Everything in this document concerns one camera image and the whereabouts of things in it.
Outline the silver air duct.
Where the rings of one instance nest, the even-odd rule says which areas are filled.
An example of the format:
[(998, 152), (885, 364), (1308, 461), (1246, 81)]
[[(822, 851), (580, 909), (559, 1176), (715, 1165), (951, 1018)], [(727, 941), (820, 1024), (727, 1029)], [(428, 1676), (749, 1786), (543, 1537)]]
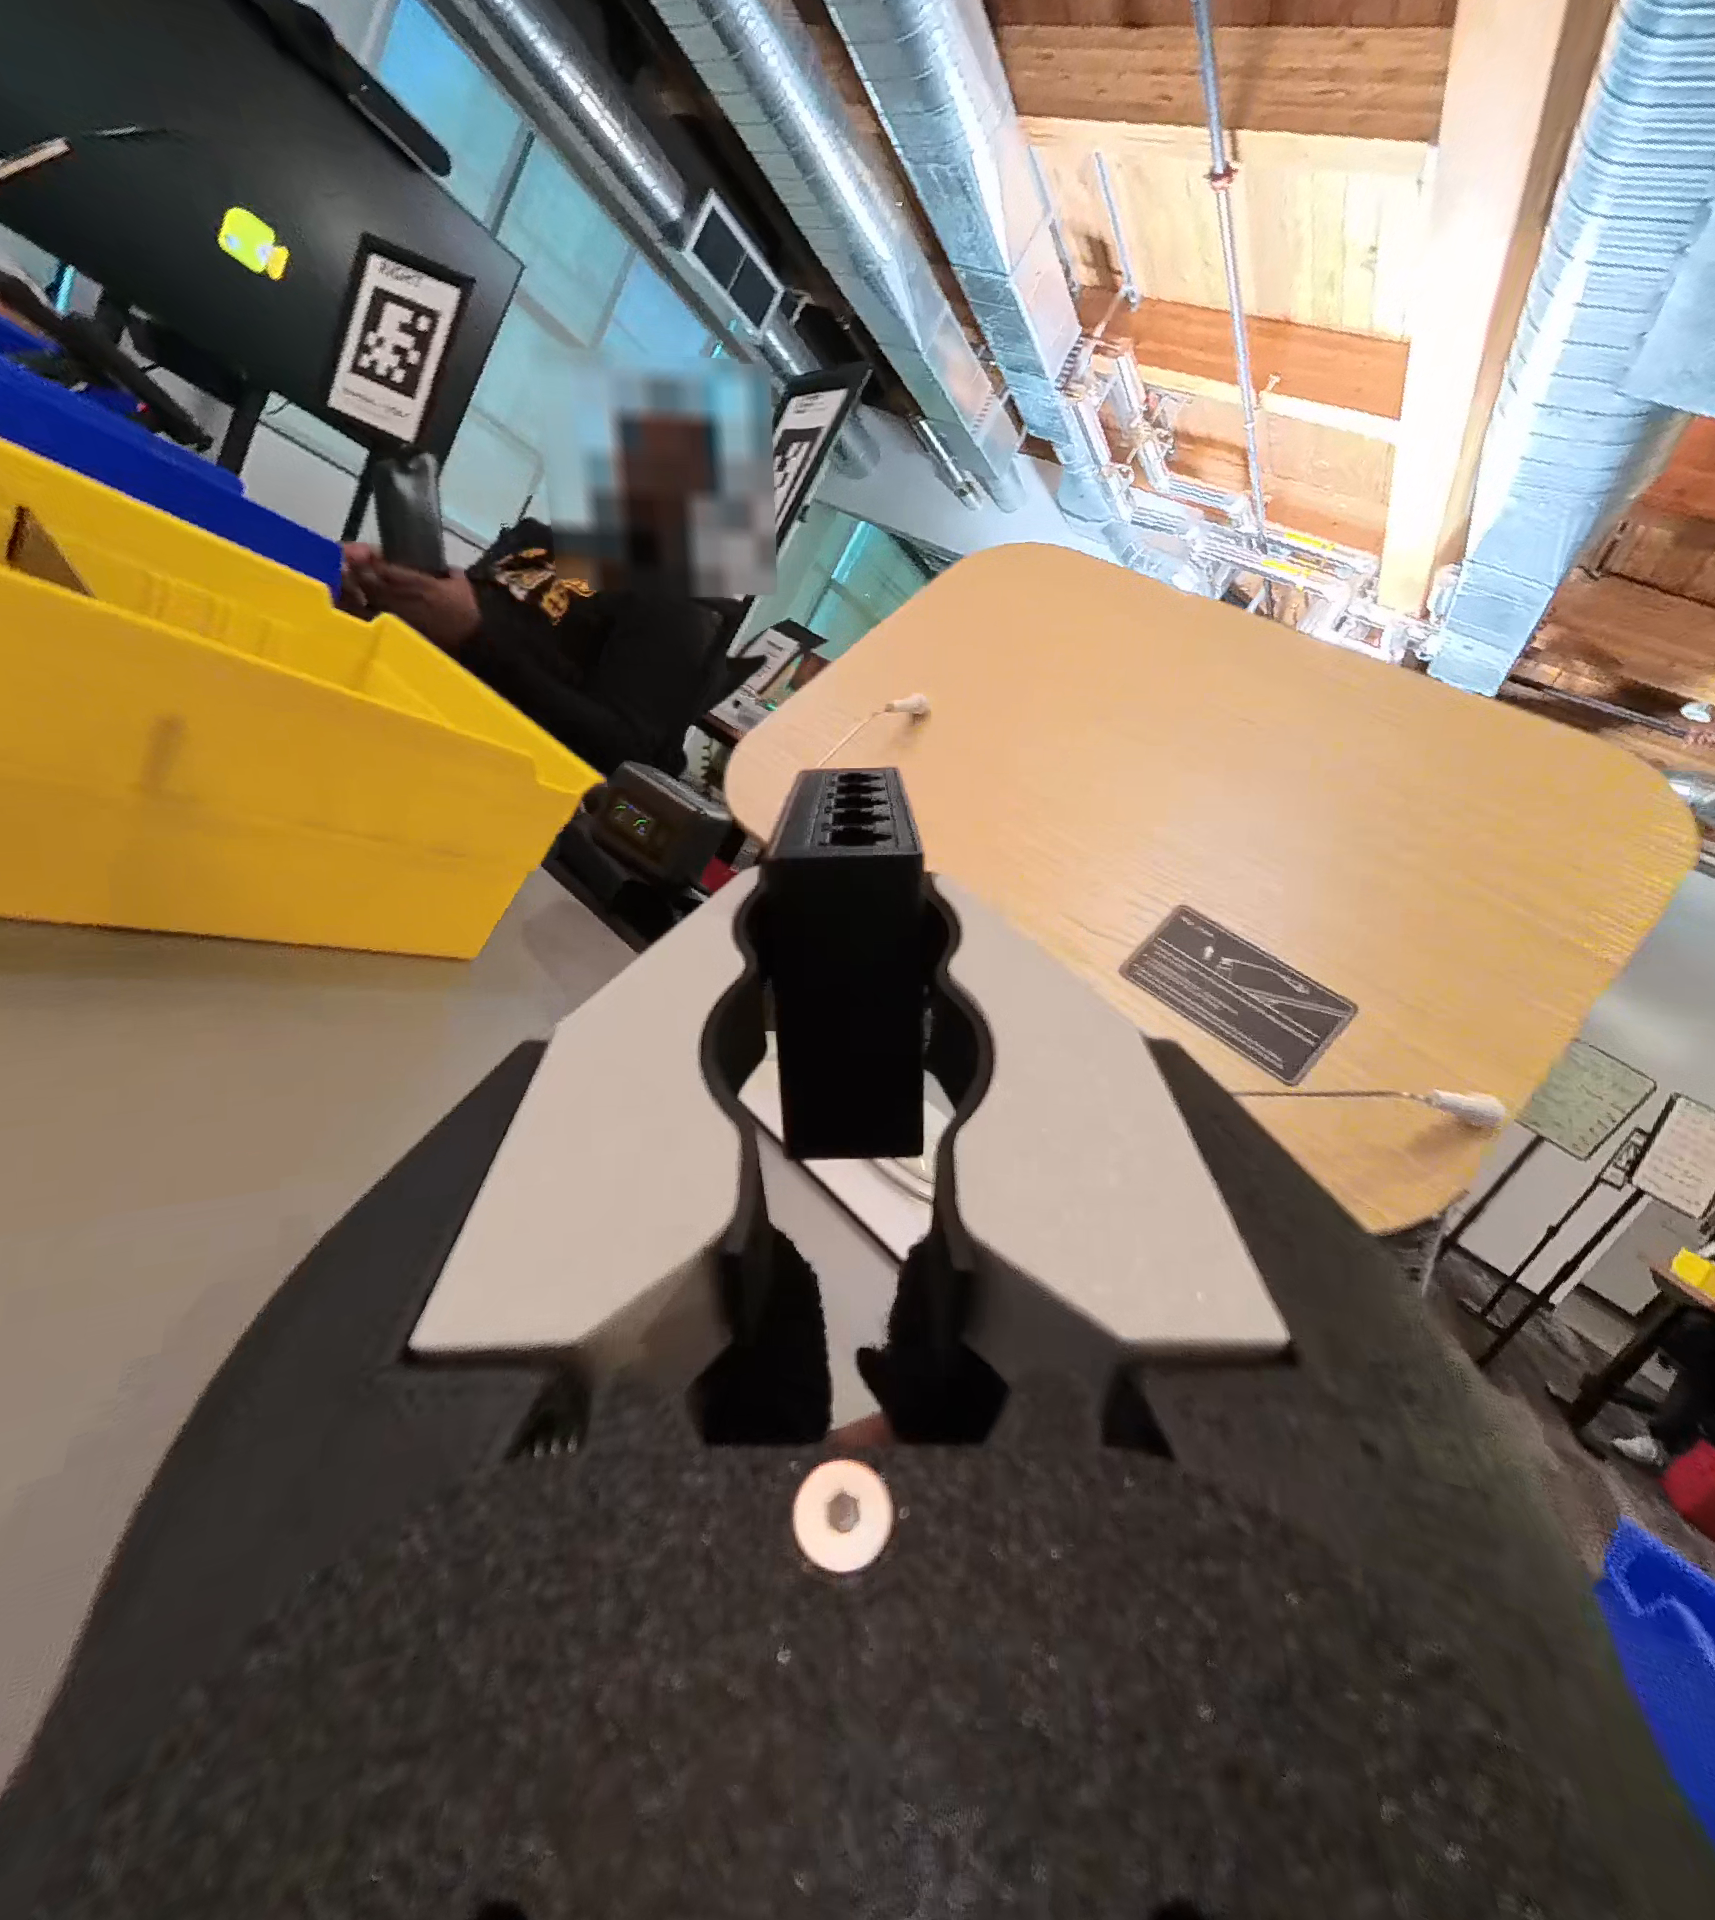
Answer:
[(1549, 210), (1433, 676), (1499, 693), (1693, 417), (1715, 419), (1715, 1), (1631, 1)]
[(828, 13), (1028, 435), (1057, 454), (1062, 516), (1117, 564), (1166, 574), (1137, 536), (1130, 482), (1062, 392), (1081, 340), (1078, 303), (984, 5), (830, 1)]
[(906, 191), (845, 105), (796, 6), (654, 9), (942, 452), (999, 510), (1016, 510), (1015, 419), (926, 254)]

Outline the paper sign on stand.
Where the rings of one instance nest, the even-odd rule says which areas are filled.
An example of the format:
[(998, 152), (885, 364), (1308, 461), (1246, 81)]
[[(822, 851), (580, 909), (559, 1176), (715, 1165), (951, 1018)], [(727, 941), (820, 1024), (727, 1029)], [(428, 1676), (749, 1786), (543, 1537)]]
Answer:
[(1575, 1038), (1517, 1112), (1517, 1128), (1588, 1163), (1657, 1092), (1657, 1080)]
[(1669, 1213), (1702, 1221), (1715, 1207), (1715, 1110), (1669, 1094), (1629, 1170), (1629, 1186)]

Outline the black screen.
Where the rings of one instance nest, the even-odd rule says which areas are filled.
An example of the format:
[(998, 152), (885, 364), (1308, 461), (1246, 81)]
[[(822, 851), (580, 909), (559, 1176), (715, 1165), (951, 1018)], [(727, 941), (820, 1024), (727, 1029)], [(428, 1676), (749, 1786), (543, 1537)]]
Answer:
[(450, 454), (518, 263), (315, 9), (0, 1), (0, 160), (55, 140), (0, 224), (367, 449), (394, 444), (323, 410), (359, 236), (472, 276), (420, 444)]

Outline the printed tag sign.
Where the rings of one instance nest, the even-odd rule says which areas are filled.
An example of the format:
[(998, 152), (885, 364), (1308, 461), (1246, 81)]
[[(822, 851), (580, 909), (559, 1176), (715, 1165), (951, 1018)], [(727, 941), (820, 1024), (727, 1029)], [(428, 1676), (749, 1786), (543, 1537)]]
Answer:
[(864, 401), (868, 364), (845, 364), (785, 378), (773, 416), (776, 550), (804, 514), (830, 450)]
[(444, 362), (474, 278), (364, 233), (323, 387), (323, 410), (402, 449), (425, 444)]

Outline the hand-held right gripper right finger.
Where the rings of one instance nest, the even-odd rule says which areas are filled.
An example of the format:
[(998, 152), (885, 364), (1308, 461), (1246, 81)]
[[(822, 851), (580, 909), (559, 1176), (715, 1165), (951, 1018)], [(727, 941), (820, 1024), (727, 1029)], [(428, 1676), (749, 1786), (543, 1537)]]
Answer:
[(979, 1446), (1025, 1387), (1269, 1368), (1294, 1339), (1150, 1040), (959, 882), (927, 900), (927, 1232), (860, 1368), (891, 1436)]

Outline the black network switch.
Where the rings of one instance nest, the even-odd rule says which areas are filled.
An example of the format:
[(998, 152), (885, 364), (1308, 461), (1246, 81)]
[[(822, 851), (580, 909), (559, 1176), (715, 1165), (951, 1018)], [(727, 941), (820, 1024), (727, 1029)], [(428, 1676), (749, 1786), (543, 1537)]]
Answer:
[(895, 768), (796, 776), (760, 861), (754, 933), (788, 1153), (918, 1153), (926, 858)]

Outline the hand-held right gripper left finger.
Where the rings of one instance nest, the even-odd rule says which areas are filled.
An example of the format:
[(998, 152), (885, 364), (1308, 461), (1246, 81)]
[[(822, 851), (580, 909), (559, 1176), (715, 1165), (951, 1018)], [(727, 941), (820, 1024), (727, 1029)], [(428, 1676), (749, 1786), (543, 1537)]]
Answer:
[(765, 990), (735, 878), (541, 1048), (407, 1353), (559, 1361), (695, 1393), (709, 1438), (820, 1440), (818, 1284), (770, 1221), (741, 1090)]

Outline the yellow plastic bin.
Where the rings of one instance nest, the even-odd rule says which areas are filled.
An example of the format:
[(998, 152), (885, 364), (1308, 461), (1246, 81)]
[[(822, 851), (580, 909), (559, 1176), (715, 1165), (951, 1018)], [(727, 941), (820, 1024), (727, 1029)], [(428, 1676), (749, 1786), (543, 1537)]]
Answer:
[(391, 616), (0, 437), (0, 919), (474, 957), (598, 775)]

